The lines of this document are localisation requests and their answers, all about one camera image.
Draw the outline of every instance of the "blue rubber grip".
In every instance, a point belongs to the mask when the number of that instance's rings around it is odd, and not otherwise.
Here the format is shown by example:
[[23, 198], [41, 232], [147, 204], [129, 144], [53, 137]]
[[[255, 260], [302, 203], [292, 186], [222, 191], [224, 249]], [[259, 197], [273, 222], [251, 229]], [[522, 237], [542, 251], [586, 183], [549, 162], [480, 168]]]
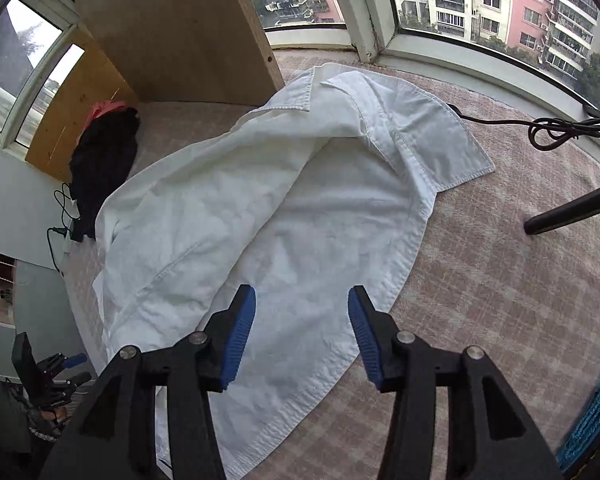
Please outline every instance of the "blue rubber grip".
[[76, 354], [72, 357], [68, 357], [62, 362], [62, 368], [73, 368], [74, 366], [81, 365], [87, 362], [87, 356], [85, 354]]
[[244, 354], [244, 346], [247, 344], [255, 315], [256, 291], [250, 286], [240, 312], [235, 318], [234, 329], [224, 347], [224, 360], [222, 361], [222, 373], [220, 375], [220, 384], [223, 390], [235, 379], [238, 373], [238, 367]]
[[349, 290], [348, 305], [349, 320], [353, 327], [353, 333], [356, 335], [356, 342], [360, 349], [362, 362], [365, 365], [366, 376], [379, 390], [384, 380], [380, 347], [360, 299], [353, 288]]

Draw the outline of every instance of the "wooden board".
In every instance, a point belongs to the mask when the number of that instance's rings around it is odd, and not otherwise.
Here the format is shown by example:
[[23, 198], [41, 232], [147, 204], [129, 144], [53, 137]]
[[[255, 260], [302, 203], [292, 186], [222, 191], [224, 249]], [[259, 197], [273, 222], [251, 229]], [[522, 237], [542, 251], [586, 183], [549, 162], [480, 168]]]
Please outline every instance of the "wooden board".
[[284, 86], [249, 0], [76, 0], [143, 102], [262, 105]]
[[134, 92], [93, 38], [78, 28], [71, 40], [84, 54], [56, 92], [25, 159], [66, 183], [71, 182], [69, 160], [91, 107], [114, 96], [115, 101], [126, 101], [130, 106], [138, 104]]

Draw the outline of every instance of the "coiled black cable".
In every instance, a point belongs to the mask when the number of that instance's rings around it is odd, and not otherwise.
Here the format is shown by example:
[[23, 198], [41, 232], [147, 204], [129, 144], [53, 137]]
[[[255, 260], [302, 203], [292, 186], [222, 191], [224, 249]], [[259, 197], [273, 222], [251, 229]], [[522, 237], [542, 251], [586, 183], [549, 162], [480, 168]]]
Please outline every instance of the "coiled black cable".
[[[541, 152], [550, 152], [555, 150], [559, 146], [563, 145], [567, 140], [577, 139], [579, 136], [595, 137], [600, 138], [600, 118], [587, 119], [585, 121], [574, 122], [565, 119], [557, 119], [550, 117], [540, 117], [533, 121], [522, 121], [522, 120], [497, 120], [487, 121], [484, 119], [477, 119], [463, 115], [457, 106], [448, 105], [461, 119], [472, 121], [480, 124], [520, 124], [522, 126], [528, 126], [529, 142], [536, 149]], [[549, 137], [554, 142], [549, 144], [539, 144], [536, 141], [536, 135], [538, 132], [546, 130]]]

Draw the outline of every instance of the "black cloth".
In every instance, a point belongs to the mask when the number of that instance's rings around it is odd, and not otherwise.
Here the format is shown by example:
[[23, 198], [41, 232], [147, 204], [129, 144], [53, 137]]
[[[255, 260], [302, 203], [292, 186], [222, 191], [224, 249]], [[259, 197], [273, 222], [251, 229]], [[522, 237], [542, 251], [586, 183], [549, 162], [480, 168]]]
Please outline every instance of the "black cloth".
[[134, 108], [112, 110], [85, 129], [69, 162], [71, 197], [80, 218], [74, 221], [71, 239], [95, 238], [95, 221], [107, 196], [122, 186], [136, 158], [136, 131], [140, 125]]

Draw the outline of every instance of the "black metal leg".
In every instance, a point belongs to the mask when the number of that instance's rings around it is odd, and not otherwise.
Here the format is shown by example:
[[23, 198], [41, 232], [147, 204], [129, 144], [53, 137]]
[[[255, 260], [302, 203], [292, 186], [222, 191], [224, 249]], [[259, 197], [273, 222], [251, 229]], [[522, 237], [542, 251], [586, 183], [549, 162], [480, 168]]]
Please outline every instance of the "black metal leg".
[[525, 233], [539, 235], [600, 213], [600, 188], [525, 221]]

